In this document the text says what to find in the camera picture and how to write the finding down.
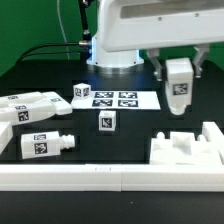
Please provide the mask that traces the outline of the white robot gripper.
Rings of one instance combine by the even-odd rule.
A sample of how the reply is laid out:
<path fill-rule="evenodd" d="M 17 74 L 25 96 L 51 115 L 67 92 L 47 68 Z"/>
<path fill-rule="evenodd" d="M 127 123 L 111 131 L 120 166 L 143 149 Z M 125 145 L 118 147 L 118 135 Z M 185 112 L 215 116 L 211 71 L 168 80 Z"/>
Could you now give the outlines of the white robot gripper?
<path fill-rule="evenodd" d="M 148 49 L 154 75 L 162 80 L 160 50 L 197 45 L 195 76 L 210 52 L 205 43 L 224 42 L 224 0 L 102 0 L 99 45 L 108 52 Z"/>

